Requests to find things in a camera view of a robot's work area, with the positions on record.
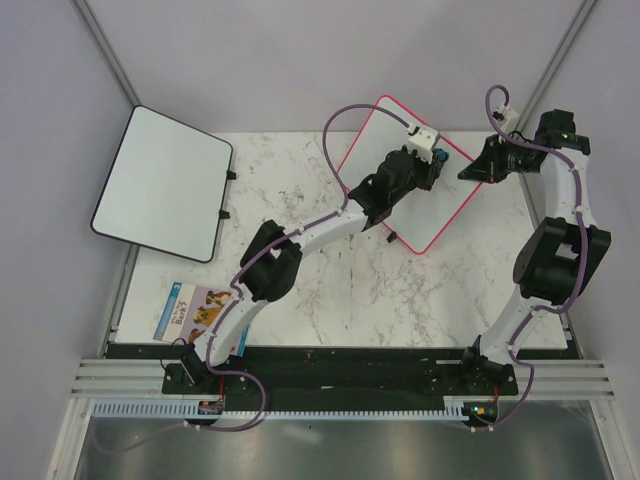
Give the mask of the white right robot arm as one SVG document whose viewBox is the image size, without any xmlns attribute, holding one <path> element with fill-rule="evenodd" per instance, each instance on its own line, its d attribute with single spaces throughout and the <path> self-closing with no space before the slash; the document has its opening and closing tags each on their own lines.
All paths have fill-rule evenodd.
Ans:
<svg viewBox="0 0 640 480">
<path fill-rule="evenodd" d="M 590 141 L 577 134 L 574 115 L 554 109 L 541 115 L 532 141 L 503 130 L 485 140 L 480 155 L 459 172 L 461 180 L 496 184 L 510 173 L 538 173 L 546 214 L 519 252 L 515 288 L 495 323 L 466 348 L 458 381 L 483 392 L 507 381 L 536 320 L 566 312 L 582 294 L 611 245 L 597 227 L 586 186 Z"/>
</svg>

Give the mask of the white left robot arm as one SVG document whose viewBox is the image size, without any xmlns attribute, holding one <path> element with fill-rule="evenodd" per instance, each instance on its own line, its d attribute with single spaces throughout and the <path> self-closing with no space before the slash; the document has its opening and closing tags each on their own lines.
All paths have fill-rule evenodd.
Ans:
<svg viewBox="0 0 640 480">
<path fill-rule="evenodd" d="M 185 382 L 198 393 L 215 389 L 218 366 L 237 349 L 255 316 L 289 293 L 306 256 L 382 223 L 414 190 L 431 190 L 448 158 L 440 148 L 403 145 L 388 152 L 377 170 L 358 185 L 345 187 L 343 201 L 335 209 L 291 228 L 264 222 L 229 288 L 206 291 L 204 304 L 192 312 L 195 327 L 188 332 L 180 357 Z"/>
</svg>

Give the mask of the blue bone-shaped eraser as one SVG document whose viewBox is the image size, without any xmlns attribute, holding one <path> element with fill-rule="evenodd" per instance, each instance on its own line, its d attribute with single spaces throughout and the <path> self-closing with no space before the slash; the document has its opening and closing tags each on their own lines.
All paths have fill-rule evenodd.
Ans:
<svg viewBox="0 0 640 480">
<path fill-rule="evenodd" d="M 434 161 L 440 165 L 444 165 L 449 159 L 449 153 L 441 148 L 434 148 L 432 154 Z"/>
</svg>

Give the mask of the pink framed whiteboard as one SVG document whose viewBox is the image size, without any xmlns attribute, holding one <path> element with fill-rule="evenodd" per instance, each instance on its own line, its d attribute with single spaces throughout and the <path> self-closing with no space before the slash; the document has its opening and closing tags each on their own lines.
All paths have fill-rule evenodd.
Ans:
<svg viewBox="0 0 640 480">
<path fill-rule="evenodd" d="M 373 110 L 360 128 L 338 167 L 349 189 L 373 174 L 386 154 L 407 143 L 408 132 L 398 121 Z M 415 189 L 383 221 L 388 230 L 416 255 L 429 250 L 480 188 L 475 181 L 460 180 L 458 174 L 473 158 L 461 143 L 444 131 L 435 146 L 449 154 L 431 190 Z"/>
</svg>

